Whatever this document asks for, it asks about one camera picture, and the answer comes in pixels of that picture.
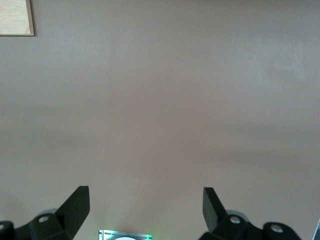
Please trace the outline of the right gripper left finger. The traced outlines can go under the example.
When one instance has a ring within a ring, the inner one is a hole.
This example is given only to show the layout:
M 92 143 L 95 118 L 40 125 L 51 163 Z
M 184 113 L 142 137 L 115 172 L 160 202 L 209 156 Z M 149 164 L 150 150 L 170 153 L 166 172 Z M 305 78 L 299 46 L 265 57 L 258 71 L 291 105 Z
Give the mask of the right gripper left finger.
M 18 228 L 0 221 L 0 240 L 73 240 L 89 212 L 89 187 L 79 186 L 54 213 L 43 213 Z

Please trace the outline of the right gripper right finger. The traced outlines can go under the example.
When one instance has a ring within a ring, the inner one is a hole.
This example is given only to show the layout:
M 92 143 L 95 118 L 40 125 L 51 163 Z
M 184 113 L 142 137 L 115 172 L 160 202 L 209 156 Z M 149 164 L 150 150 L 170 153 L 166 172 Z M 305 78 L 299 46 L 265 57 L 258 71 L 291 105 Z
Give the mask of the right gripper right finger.
M 300 240 L 286 224 L 267 222 L 258 228 L 244 213 L 226 210 L 212 187 L 203 188 L 202 213 L 208 231 L 198 240 Z

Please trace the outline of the brown table cover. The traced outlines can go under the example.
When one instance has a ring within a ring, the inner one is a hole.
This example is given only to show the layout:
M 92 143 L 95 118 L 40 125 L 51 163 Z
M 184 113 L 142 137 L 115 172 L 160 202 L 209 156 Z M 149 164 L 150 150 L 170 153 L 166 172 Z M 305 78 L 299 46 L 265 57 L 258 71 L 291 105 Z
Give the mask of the brown table cover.
M 0 220 L 88 186 L 99 230 L 198 240 L 203 188 L 312 240 L 320 0 L 32 0 L 0 36 Z

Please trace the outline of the wooden cutting board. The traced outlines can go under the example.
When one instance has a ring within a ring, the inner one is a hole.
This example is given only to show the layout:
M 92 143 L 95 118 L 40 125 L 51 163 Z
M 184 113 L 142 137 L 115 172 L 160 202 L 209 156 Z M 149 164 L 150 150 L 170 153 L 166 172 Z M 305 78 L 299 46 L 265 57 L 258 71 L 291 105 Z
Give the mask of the wooden cutting board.
M 34 36 L 30 0 L 0 0 L 0 36 Z

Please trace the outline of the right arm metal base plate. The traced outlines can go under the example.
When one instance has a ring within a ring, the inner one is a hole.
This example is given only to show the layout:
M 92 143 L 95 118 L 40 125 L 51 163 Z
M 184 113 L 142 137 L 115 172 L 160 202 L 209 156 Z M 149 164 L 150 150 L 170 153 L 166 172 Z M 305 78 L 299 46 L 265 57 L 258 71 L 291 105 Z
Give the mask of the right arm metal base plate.
M 153 240 L 153 236 L 115 230 L 99 230 L 98 240 Z

